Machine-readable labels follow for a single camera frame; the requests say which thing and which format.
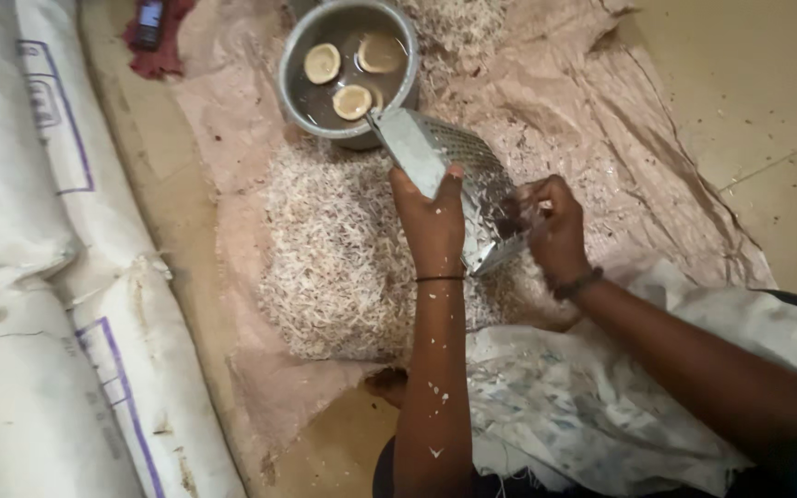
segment person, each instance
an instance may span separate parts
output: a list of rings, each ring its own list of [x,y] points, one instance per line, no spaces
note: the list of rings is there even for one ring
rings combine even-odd
[[[387,370],[373,391],[400,407],[395,437],[377,464],[374,497],[552,496],[527,480],[479,476],[472,461],[466,388],[464,220],[461,166],[450,165],[435,199],[401,170],[390,181],[414,259],[418,299],[410,373]],[[529,248],[552,291],[567,296],[625,348],[660,385],[758,467],[743,472],[729,495],[797,495],[797,375],[662,311],[601,278],[583,247],[583,209],[558,175],[529,184],[537,210]],[[797,296],[778,293],[797,305]],[[433,341],[445,347],[431,347]],[[450,393],[432,396],[431,384]],[[439,415],[431,416],[434,410]],[[582,488],[563,496],[597,495]],[[699,496],[680,489],[660,496]]]

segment water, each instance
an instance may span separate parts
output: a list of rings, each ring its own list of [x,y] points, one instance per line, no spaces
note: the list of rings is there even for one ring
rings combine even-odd
[[[334,32],[316,40],[319,43],[332,43],[340,52],[340,72],[337,77],[323,85],[316,85],[306,79],[306,74],[301,70],[292,90],[292,95],[297,96],[295,101],[297,109],[315,125],[332,130],[345,130],[358,126],[364,118],[347,121],[334,112],[333,97],[339,89],[346,85],[360,85],[371,92],[373,107],[386,107],[399,93],[398,88],[404,80],[407,69],[407,49],[400,39],[395,38],[404,51],[404,60],[395,71],[385,74],[365,72],[359,65],[359,46],[365,35],[371,34],[370,30],[354,30]]]

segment hand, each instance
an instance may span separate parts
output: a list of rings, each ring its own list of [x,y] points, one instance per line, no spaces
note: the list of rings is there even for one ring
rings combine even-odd
[[[592,272],[583,248],[583,207],[564,178],[552,175],[522,185],[515,195],[531,225],[530,253],[549,286],[570,284]]]
[[[390,171],[398,218],[417,268],[417,277],[461,277],[460,255],[466,235],[460,190],[463,168],[448,167],[435,200],[427,198],[401,169]]]

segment tile grout line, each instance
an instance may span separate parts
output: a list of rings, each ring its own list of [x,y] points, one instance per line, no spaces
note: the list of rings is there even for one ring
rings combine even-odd
[[[791,153],[788,153],[788,154],[786,154],[786,155],[785,155],[785,156],[783,156],[781,159],[779,159],[779,160],[776,160],[776,161],[774,161],[774,162],[770,163],[769,165],[767,165],[767,166],[765,166],[765,167],[763,167],[763,168],[759,169],[758,171],[753,171],[752,173],[750,173],[750,174],[748,174],[748,175],[745,175],[745,176],[743,176],[742,178],[739,178],[738,180],[735,180],[735,181],[734,181],[734,182],[732,182],[730,185],[728,185],[728,186],[726,186],[726,187],[722,187],[721,189],[719,189],[719,190],[718,190],[718,193],[724,193],[725,191],[728,191],[728,190],[730,190],[732,187],[735,187],[735,186],[737,186],[738,184],[740,184],[740,183],[742,183],[742,182],[745,182],[745,181],[746,181],[746,180],[748,180],[749,178],[752,178],[753,176],[755,176],[755,175],[758,175],[759,173],[761,173],[761,172],[763,172],[763,171],[767,171],[767,170],[768,170],[768,169],[770,169],[771,167],[777,166],[777,165],[779,165],[779,164],[781,164],[781,163],[784,163],[784,162],[788,161],[788,160],[789,160],[789,158],[791,158],[791,157],[792,157],[792,156],[794,156],[795,154],[797,154],[797,149],[796,149],[796,150],[794,150],[794,151],[792,151]]]

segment red cloth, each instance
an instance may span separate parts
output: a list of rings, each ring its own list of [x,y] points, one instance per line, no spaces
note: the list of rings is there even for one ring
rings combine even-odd
[[[161,41],[159,50],[154,52],[139,51],[131,46],[131,41],[137,32],[137,17],[127,24],[122,40],[127,43],[127,48],[134,52],[131,69],[147,80],[159,80],[165,74],[183,74],[183,63],[177,52],[177,30],[186,14],[192,10],[194,0],[166,0],[165,15],[162,19]],[[137,0],[138,6],[143,0]]]

